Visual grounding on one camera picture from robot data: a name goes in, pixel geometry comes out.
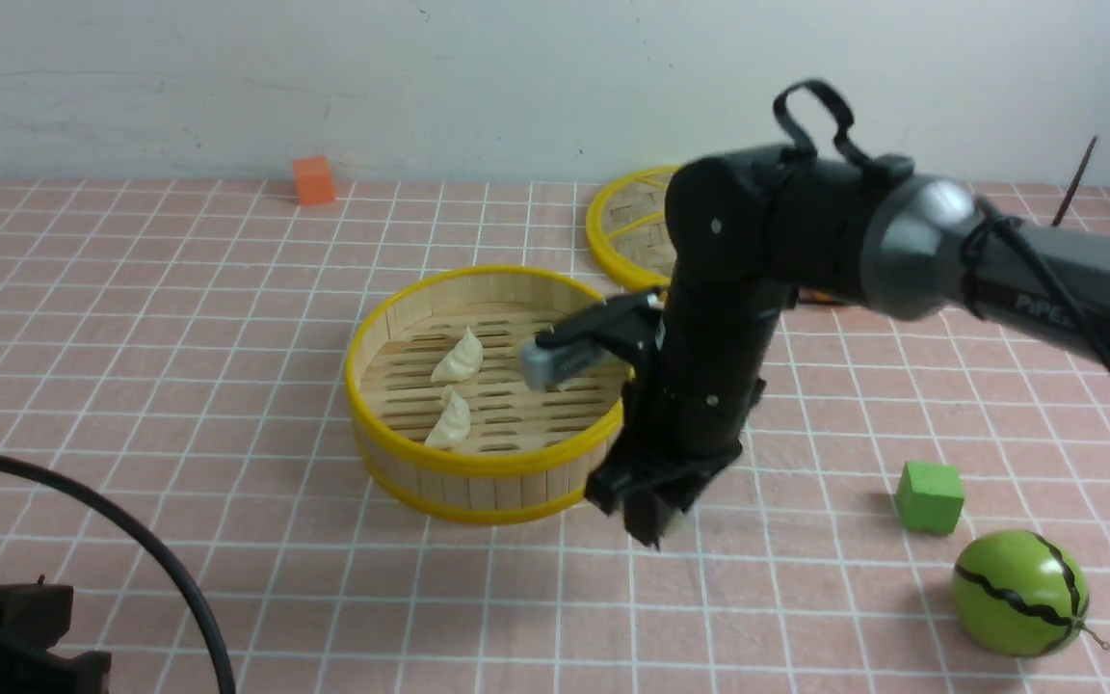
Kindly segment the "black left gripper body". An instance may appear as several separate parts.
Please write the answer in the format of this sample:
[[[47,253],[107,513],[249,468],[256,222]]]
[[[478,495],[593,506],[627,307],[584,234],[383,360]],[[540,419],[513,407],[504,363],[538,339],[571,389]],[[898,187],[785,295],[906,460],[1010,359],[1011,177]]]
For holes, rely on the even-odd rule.
[[[52,654],[71,627],[73,602],[74,589],[44,579],[0,583],[0,693],[109,691],[109,652]]]

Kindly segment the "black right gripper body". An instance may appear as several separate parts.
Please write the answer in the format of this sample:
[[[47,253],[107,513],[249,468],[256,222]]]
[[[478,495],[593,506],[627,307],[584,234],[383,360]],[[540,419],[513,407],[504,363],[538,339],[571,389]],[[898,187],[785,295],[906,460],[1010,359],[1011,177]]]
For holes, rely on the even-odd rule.
[[[697,502],[741,457],[743,425],[765,388],[754,378],[740,400],[722,401],[713,392],[686,400],[652,379],[630,379],[622,388],[620,434],[591,471],[586,500],[604,514],[620,513],[622,521],[626,497],[648,489],[687,489]]]

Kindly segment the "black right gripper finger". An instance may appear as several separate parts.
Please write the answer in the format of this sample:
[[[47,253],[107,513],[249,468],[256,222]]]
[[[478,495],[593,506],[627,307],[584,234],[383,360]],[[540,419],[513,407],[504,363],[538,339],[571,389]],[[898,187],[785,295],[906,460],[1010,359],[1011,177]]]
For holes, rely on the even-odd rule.
[[[695,504],[695,494],[683,487],[636,492],[624,501],[624,529],[642,546],[660,550],[662,542],[690,522]]]

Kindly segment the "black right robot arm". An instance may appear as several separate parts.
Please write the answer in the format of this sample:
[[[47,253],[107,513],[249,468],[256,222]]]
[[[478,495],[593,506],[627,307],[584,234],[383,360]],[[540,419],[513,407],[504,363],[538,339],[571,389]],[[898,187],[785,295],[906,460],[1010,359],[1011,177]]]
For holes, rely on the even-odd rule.
[[[709,155],[674,172],[664,215],[673,276],[620,296],[605,330],[634,378],[620,439],[585,489],[647,547],[739,457],[798,290],[904,322],[959,306],[1110,372],[1110,237],[1001,214],[907,159]]]

